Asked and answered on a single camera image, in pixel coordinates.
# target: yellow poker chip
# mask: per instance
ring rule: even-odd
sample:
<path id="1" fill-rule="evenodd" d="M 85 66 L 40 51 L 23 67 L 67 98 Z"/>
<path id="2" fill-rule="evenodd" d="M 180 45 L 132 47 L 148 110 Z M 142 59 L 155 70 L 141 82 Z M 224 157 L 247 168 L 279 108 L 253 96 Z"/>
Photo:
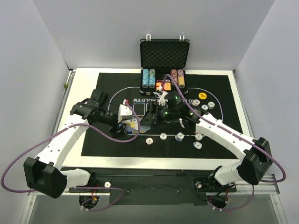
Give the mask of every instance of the yellow poker chip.
<path id="1" fill-rule="evenodd" d="M 207 96 L 206 96 L 206 94 L 205 94 L 204 92 L 199 93 L 199 94 L 198 94 L 198 97 L 199 97 L 200 99 L 206 99 L 206 98 L 207 98 Z"/>

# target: red wire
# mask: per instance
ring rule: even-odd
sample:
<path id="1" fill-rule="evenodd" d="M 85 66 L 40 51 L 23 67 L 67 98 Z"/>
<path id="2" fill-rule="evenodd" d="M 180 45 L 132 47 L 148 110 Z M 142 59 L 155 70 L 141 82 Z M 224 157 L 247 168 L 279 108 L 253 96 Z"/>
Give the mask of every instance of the red wire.
<path id="1" fill-rule="evenodd" d="M 98 199 L 96 197 L 93 196 L 93 194 L 96 192 L 97 190 L 95 189 L 93 192 L 92 192 L 92 198 L 97 201 Z"/>
<path id="2" fill-rule="evenodd" d="M 228 188 L 226 189 L 225 198 L 226 198 L 226 201 L 227 201 L 228 200 Z"/>

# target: case lid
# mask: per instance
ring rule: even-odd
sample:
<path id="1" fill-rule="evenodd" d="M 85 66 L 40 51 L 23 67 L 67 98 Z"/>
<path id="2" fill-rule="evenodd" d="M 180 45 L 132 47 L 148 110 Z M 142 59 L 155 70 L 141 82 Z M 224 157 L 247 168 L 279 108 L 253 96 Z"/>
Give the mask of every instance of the case lid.
<path id="1" fill-rule="evenodd" d="M 167 39 L 141 39 L 140 56 L 142 68 L 174 69 L 186 66 L 190 41 Z"/>

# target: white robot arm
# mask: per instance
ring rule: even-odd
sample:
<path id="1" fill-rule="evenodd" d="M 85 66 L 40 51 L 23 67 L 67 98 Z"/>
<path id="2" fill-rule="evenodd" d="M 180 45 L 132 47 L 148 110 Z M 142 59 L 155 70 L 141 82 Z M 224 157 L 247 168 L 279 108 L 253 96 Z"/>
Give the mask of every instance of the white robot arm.
<path id="1" fill-rule="evenodd" d="M 71 115 L 61 129 L 73 124 L 92 124 L 94 121 L 118 125 L 119 121 L 133 117 L 130 109 L 124 105 L 125 101 L 119 106 L 118 115 L 114 116 L 107 111 L 99 110 L 98 107 L 91 109 L 91 105 L 97 105 L 100 99 L 97 102 L 88 100 L 87 104 L 81 102 L 73 107 Z M 91 180 L 91 174 L 87 170 L 60 171 L 66 156 L 87 129 L 87 126 L 69 128 L 54 138 L 35 158 L 27 158 L 24 162 L 24 170 L 28 187 L 57 198 L 65 189 L 87 185 Z"/>

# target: poker chip case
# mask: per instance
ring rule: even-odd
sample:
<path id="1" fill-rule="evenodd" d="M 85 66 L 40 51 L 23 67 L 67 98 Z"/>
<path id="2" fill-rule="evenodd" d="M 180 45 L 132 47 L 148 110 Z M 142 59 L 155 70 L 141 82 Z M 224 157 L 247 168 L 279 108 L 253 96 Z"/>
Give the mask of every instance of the poker chip case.
<path id="1" fill-rule="evenodd" d="M 146 35 L 146 39 L 140 40 L 140 58 L 141 58 L 141 80 L 140 93 L 142 95 L 152 95 L 157 91 L 157 87 L 161 84 L 165 74 L 171 74 L 172 69 L 184 71 L 184 81 L 186 84 L 185 66 L 188 57 L 190 40 L 185 40 L 184 35 L 180 35 L 179 39 L 151 39 L 150 35 Z M 155 70 L 155 88 L 144 88 L 142 86 L 143 70 Z M 175 91 L 174 85 L 168 81 L 166 91 Z M 183 93 L 187 93 L 188 89 L 185 85 L 181 89 Z"/>

